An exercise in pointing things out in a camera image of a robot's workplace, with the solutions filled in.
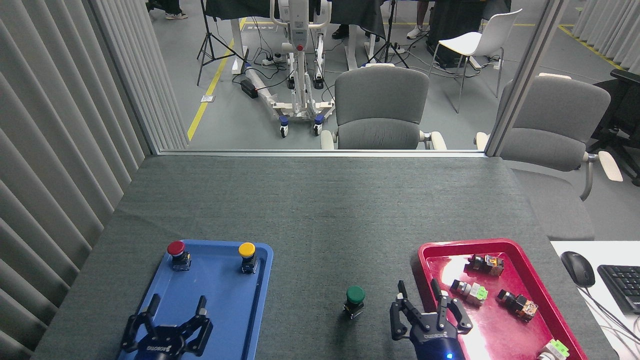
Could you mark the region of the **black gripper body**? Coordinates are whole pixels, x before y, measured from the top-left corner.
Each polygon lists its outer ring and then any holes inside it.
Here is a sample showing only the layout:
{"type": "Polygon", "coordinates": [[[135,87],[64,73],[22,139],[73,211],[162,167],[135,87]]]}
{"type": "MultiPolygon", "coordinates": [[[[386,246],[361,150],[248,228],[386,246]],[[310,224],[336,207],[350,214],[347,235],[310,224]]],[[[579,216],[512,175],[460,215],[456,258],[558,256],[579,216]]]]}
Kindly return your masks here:
{"type": "Polygon", "coordinates": [[[132,346],[135,360],[180,360],[186,352],[186,340],[194,331],[181,326],[153,326],[137,344],[132,346]]]}
{"type": "Polygon", "coordinates": [[[410,321],[410,341],[419,360],[462,360],[463,350],[457,328],[447,317],[423,313],[410,321]]]}

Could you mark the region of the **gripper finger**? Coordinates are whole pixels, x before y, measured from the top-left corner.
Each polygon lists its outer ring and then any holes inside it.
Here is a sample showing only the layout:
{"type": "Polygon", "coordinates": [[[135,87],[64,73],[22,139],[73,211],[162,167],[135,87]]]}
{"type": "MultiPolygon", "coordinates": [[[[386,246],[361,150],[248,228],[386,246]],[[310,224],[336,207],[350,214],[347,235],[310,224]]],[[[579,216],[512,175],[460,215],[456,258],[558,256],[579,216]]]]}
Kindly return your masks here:
{"type": "Polygon", "coordinates": [[[196,306],[195,315],[178,326],[178,338],[182,340],[182,346],[178,351],[181,357],[184,353],[192,353],[201,357],[210,339],[213,324],[207,316],[207,298],[201,295],[196,306]]]}
{"type": "Polygon", "coordinates": [[[138,349],[138,342],[135,342],[135,339],[141,325],[144,325],[147,335],[151,336],[152,340],[157,340],[158,334],[153,324],[153,316],[157,312],[160,301],[160,295],[153,294],[146,310],[137,314],[132,314],[128,317],[128,321],[126,322],[125,330],[120,341],[120,347],[126,353],[132,353],[138,349]]]}
{"type": "Polygon", "coordinates": [[[406,336],[407,326],[400,321],[400,313],[402,312],[412,326],[419,325],[419,312],[410,303],[407,295],[404,280],[399,280],[397,284],[398,294],[390,306],[390,332],[393,341],[399,341],[406,336]]]}
{"type": "Polygon", "coordinates": [[[450,294],[447,291],[441,290],[437,279],[432,279],[432,291],[438,305],[438,310],[436,312],[437,329],[439,331],[449,331],[453,329],[453,324],[447,319],[448,310],[451,310],[455,320],[457,321],[457,325],[455,326],[455,328],[457,328],[457,333],[468,334],[473,329],[473,323],[471,322],[462,302],[457,298],[450,297],[450,294]]]}

